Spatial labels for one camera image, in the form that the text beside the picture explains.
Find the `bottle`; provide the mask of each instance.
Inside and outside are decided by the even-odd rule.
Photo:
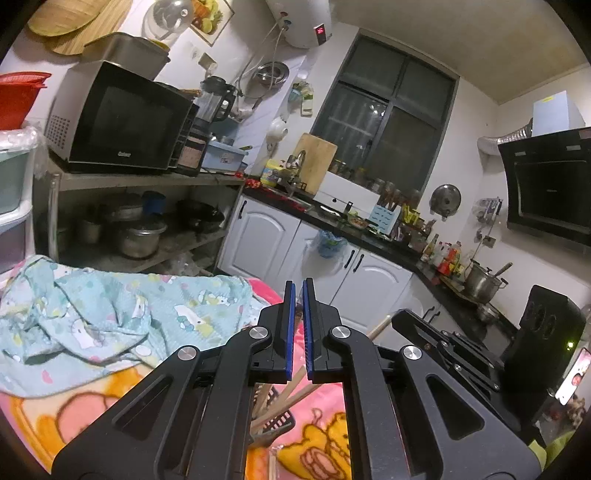
[[[431,259],[431,255],[435,251],[435,245],[437,245],[437,240],[439,239],[439,233],[436,233],[433,236],[433,239],[429,242],[429,244],[423,250],[423,254],[421,255],[421,262],[429,262]]]

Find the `red plastic basket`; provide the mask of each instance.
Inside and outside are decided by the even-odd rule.
[[[46,72],[12,72],[0,75],[0,83],[43,83],[51,76]]]
[[[0,82],[0,130],[20,128],[42,88],[39,83]]]

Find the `wooden cutting board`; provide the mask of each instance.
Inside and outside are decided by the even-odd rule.
[[[119,29],[131,9],[132,1],[110,0],[99,15],[84,27],[59,37],[48,37],[46,47],[62,55],[81,54],[87,43]]]
[[[109,0],[47,0],[27,22],[42,37],[65,35],[83,27],[104,9]]]
[[[303,134],[294,150],[294,155],[305,150],[306,160],[301,169],[301,181],[307,183],[306,191],[316,194],[318,188],[329,169],[330,162],[335,156],[337,146],[319,137],[310,134]]]

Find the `microwave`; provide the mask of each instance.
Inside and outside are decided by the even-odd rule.
[[[172,87],[107,61],[80,63],[60,85],[46,137],[69,171],[162,172],[192,104]]]

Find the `white cabinet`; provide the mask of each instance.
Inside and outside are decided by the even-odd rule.
[[[360,250],[331,305],[342,322],[367,333],[392,311],[412,274],[367,250]]]
[[[276,276],[300,220],[242,196],[220,256],[229,275],[256,277],[269,283]]]
[[[316,300],[326,304],[332,302],[359,248],[347,244],[335,258],[322,258],[314,244],[319,231],[308,223],[300,223],[279,274],[270,284],[280,295],[285,293],[286,281],[291,280],[299,294],[304,280],[311,277]]]
[[[431,318],[431,315],[438,312],[439,307],[440,303],[423,284],[421,279],[416,275],[413,275],[392,311],[395,312],[397,310],[408,309],[419,317],[428,320]],[[380,333],[378,338],[376,338],[375,343],[390,348],[390,350],[400,350],[403,346],[412,342],[406,340],[405,337],[400,335],[400,333],[392,327],[387,327],[382,333]]]

